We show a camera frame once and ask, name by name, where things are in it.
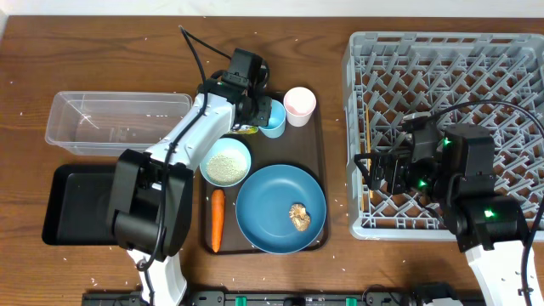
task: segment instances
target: brown tray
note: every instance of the brown tray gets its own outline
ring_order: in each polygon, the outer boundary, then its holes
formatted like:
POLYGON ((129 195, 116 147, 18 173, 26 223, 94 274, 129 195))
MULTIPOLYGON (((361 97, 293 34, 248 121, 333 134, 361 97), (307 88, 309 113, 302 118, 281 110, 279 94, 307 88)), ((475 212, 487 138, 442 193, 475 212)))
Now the brown tray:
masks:
MULTIPOLYGON (((299 167, 312 175, 325 193, 326 175, 323 155, 323 137, 321 134, 320 110, 315 108, 309 122, 303 127, 293 127, 286 123, 286 131, 277 139, 269 139, 261 132, 251 135, 228 135, 244 143, 252 155, 252 165, 244 181, 236 186, 224 188, 225 211, 223 239, 221 249, 215 253, 212 250, 212 193, 218 187, 209 184, 204 178, 201 181, 201 226, 200 239, 204 248, 212 254, 249 254, 263 251, 253 247, 241 233, 236 221, 235 205, 241 186, 257 170, 275 164, 288 164, 299 167)), ((329 238, 328 216, 319 236, 302 251, 313 251, 323 247, 329 238)))

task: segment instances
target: wooden table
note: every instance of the wooden table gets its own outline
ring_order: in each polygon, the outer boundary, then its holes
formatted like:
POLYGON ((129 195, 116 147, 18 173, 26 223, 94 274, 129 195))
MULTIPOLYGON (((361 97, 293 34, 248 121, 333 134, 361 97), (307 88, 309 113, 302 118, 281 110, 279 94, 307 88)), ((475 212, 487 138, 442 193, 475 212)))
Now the wooden table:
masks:
MULTIPOLYGON (((71 162, 115 160, 74 156, 48 145, 45 127, 53 96, 63 90, 194 95, 199 73, 179 24, 221 50, 239 47, 263 56, 273 89, 316 89, 331 222, 330 240, 317 252, 212 256, 197 241, 195 192, 193 223, 181 251, 190 283, 231 291, 363 292, 370 284, 406 289, 427 281, 478 288, 454 242, 357 241, 349 233, 341 58, 355 31, 543 33, 544 20, 15 16, 0 48, 0 304, 78 305, 83 292, 139 286, 132 260, 119 247, 42 242, 54 170, 71 162)), ((224 58, 196 48, 207 74, 227 67, 224 58)), ((535 252, 543 283, 544 245, 535 252)))

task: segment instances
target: green connector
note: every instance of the green connector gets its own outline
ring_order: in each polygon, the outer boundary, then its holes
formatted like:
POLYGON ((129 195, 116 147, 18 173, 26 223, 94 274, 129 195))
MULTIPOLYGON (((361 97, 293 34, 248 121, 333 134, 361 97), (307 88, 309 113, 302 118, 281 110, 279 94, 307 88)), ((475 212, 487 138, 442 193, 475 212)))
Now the green connector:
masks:
POLYGON ((357 306, 357 298, 346 297, 346 306, 357 306))
POLYGON ((247 297, 236 297, 235 306, 247 306, 247 297))

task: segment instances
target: small blue cup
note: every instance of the small blue cup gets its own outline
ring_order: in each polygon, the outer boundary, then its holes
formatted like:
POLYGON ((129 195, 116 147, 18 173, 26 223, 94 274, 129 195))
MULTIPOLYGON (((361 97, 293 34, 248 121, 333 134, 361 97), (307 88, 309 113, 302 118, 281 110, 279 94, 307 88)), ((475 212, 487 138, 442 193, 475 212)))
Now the small blue cup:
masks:
POLYGON ((270 103, 272 111, 270 112, 269 125, 258 127, 263 131, 264 136, 268 138, 278 138, 286 130, 286 109, 279 101, 272 100, 270 103))

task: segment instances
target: blue bowl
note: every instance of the blue bowl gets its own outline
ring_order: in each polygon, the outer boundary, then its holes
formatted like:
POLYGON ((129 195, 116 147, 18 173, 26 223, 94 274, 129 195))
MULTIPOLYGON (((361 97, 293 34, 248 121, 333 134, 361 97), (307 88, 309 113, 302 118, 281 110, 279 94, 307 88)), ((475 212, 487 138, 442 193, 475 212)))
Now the blue bowl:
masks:
POLYGON ((204 179, 206 179, 206 181, 208 181, 210 184, 218 186, 218 187, 231 187, 240 183, 242 180, 246 178, 251 166, 252 166, 252 156, 249 154, 249 150, 247 149, 247 147, 242 142, 236 139, 230 139, 230 138, 219 139, 218 141, 216 141, 215 144, 213 144, 212 148, 206 153, 206 156, 204 156, 200 164, 201 174, 204 177, 204 179), (221 185, 221 184, 218 184, 217 182, 214 182, 207 175, 207 164, 212 157, 216 156, 217 154, 225 150, 239 151, 246 159, 247 169, 246 169, 246 174, 244 174, 244 177, 238 180, 237 182, 233 184, 221 185))
POLYGON ((265 252, 287 254, 307 247, 320 234, 326 218, 323 190, 312 176, 297 167, 265 167, 241 186, 236 220, 242 234, 265 252), (293 204, 303 204, 311 218, 298 231, 289 218, 293 204))

